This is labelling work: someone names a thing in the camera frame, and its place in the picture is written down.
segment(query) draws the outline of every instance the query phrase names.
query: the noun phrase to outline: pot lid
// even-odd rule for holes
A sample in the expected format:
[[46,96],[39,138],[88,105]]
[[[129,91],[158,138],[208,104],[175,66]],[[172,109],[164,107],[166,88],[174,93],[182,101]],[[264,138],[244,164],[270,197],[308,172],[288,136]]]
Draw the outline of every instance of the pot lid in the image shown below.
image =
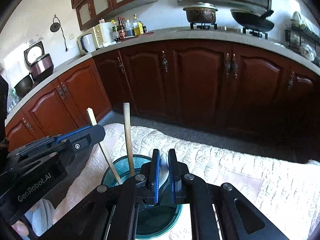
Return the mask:
[[46,57],[50,57],[50,54],[49,54],[49,53],[46,53],[46,54],[44,54],[44,55],[41,55],[41,56],[37,57],[36,60],[33,61],[33,63],[32,63],[31,65],[33,66],[35,63],[43,60],[43,59],[46,58]]
[[32,45],[24,51],[24,58],[28,66],[30,66],[38,57],[44,54],[42,41]]
[[186,11],[190,9],[199,9],[199,8],[208,8],[208,9],[213,9],[215,11],[218,11],[218,9],[212,3],[204,3],[204,2],[199,2],[194,5],[185,6],[183,10]]

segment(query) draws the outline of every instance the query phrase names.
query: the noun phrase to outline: white lace tablecloth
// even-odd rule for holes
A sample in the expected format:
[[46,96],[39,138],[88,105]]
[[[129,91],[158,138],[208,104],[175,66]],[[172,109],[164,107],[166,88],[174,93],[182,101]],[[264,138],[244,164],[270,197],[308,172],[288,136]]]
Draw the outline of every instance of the white lace tablecloth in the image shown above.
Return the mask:
[[[126,155],[124,126],[105,126],[104,143],[116,160]],[[154,148],[168,154],[176,150],[179,162],[206,182],[220,186],[230,182],[244,194],[290,240],[307,239],[320,221],[320,167],[313,164],[242,154],[228,149],[184,141],[158,130],[132,126],[133,154],[152,156]],[[60,219],[101,182],[107,163],[95,146],[67,196],[56,209]],[[190,209],[184,205],[177,224],[158,239],[191,239]]]

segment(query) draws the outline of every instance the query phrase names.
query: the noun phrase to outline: teal bowl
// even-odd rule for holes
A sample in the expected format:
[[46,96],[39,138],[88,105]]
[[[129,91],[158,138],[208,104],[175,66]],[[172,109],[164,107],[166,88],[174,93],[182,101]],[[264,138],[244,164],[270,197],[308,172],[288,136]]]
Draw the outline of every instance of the teal bowl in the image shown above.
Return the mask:
[[[150,161],[151,158],[148,156],[133,155],[135,173],[139,174],[141,166]],[[117,159],[113,165],[119,173],[122,182],[130,177],[127,156]],[[101,184],[108,187],[118,185],[110,168],[104,173]],[[161,236],[177,223],[181,215],[182,205],[172,204],[168,179],[159,190],[159,203],[157,205],[139,206],[136,239],[151,239]]]

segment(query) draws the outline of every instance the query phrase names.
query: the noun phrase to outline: gray floor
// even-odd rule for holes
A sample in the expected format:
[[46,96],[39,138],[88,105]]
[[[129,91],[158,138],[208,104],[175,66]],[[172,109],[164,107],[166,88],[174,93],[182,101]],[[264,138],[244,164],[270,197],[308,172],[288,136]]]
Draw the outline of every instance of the gray floor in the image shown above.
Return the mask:
[[[178,125],[159,122],[151,119],[141,118],[137,116],[131,116],[131,125],[144,126],[157,129],[164,134],[170,135],[175,138],[180,138],[187,141],[203,143],[220,148],[227,148],[241,153],[248,153],[252,155],[259,155],[265,157],[271,157],[276,159],[282,159],[290,162],[297,162],[295,152],[286,147],[271,147],[265,145],[259,145],[254,142],[240,140],[237,138],[226,137],[218,134],[207,133],[199,130],[191,130],[188,128],[180,127]],[[124,117],[122,114],[111,112],[107,118],[102,121],[102,125],[111,123],[124,123]]]

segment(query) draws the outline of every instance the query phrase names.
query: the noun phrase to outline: screw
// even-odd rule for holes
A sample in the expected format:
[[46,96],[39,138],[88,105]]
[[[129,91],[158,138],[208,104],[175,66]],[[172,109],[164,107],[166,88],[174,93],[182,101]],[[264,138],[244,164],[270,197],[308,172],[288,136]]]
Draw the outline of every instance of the screw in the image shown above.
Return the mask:
[[193,174],[191,174],[191,173],[187,173],[187,174],[184,175],[184,178],[186,180],[193,180],[195,178],[195,176]]
[[224,183],[222,185],[223,189],[225,190],[232,190],[233,189],[233,186],[230,184],[230,183]]
[[143,174],[138,174],[135,176],[135,179],[138,181],[143,181],[146,178]]
[[99,187],[97,187],[97,191],[99,193],[103,193],[103,192],[105,192],[107,190],[107,188],[108,187],[106,185],[100,185]]

